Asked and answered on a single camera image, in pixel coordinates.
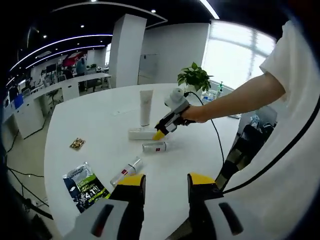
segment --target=potted plant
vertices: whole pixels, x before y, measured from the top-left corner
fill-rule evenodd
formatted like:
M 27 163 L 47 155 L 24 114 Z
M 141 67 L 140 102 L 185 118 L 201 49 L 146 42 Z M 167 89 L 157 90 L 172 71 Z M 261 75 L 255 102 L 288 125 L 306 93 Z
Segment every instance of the potted plant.
M 195 62 L 190 67 L 181 69 L 182 73 L 178 75 L 178 86 L 185 83 L 186 91 L 195 92 L 198 96 L 202 91 L 208 91 L 211 88 L 209 76 L 205 70 L 199 67 Z

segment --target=white round table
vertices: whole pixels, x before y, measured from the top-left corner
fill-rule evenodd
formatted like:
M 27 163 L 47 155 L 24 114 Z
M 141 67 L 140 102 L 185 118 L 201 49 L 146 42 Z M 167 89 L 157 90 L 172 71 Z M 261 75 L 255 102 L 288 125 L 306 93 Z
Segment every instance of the white round table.
M 72 230 L 80 214 L 62 176 L 84 162 L 112 191 L 110 180 L 136 156 L 142 158 L 146 193 L 140 239 L 163 240 L 187 219 L 187 174 L 195 172 L 216 178 L 222 167 L 212 123 L 178 126 L 167 136 L 167 141 L 174 144 L 174 149 L 167 152 L 145 154 L 142 143 L 151 141 L 128 140 L 128 129 L 140 126 L 140 90 L 153 89 L 150 126 L 154 127 L 170 111 L 164 99 L 177 87 L 174 83 L 120 87 L 74 98 L 55 107 L 45 144 L 44 181 L 50 211 L 62 236 Z M 199 105 L 195 100 L 190 103 Z M 227 157 L 239 120 L 222 117 L 214 123 Z M 79 151 L 69 147 L 76 138 L 85 140 Z

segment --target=human hand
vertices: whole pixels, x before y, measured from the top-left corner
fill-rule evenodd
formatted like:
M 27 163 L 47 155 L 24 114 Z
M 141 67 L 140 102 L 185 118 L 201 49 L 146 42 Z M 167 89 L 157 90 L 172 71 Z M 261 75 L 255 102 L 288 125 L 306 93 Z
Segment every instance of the human hand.
M 205 119 L 203 112 L 203 106 L 191 105 L 186 111 L 182 113 L 181 117 L 191 121 L 196 121 L 197 123 L 205 123 L 207 119 Z

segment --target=white sleeve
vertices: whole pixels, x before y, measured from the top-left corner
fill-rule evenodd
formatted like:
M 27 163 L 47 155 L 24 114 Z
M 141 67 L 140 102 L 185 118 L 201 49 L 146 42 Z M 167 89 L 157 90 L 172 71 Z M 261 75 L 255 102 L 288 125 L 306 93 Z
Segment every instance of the white sleeve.
M 281 98 L 287 100 L 290 96 L 290 40 L 287 22 L 283 27 L 283 34 L 277 42 L 270 56 L 260 65 L 263 73 L 272 74 L 283 86 L 285 95 Z

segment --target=ceiling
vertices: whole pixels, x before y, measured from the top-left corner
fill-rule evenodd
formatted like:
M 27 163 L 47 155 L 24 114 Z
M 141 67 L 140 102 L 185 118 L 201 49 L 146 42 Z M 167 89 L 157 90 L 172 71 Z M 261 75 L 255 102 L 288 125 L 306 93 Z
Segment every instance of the ceiling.
M 282 34 L 281 26 L 287 20 L 277 7 L 276 0 L 208 0 L 208 2 L 218 13 L 220 20 L 247 25 L 277 39 Z M 63 41 L 34 53 L 9 71 L 18 59 L 21 60 L 50 43 L 76 36 L 112 34 L 115 22 L 124 14 L 146 18 L 147 28 L 180 23 L 209 23 L 212 19 L 200 0 L 113 0 L 113 3 L 118 5 L 103 4 L 107 1 L 102 0 L 96 2 L 55 0 L 48 2 L 47 6 L 43 6 L 43 1 L 31 0 L 28 3 L 13 8 L 19 21 L 12 23 L 11 25 L 15 24 L 15 27 L 7 30 L 12 33 L 10 34 L 12 39 L 6 49 L 7 80 L 16 75 L 22 77 L 26 67 L 36 62 L 35 57 L 43 52 L 51 51 L 51 54 L 54 54 L 79 47 L 109 44 L 111 36 Z M 156 10 L 156 15 L 150 12 L 152 9 Z

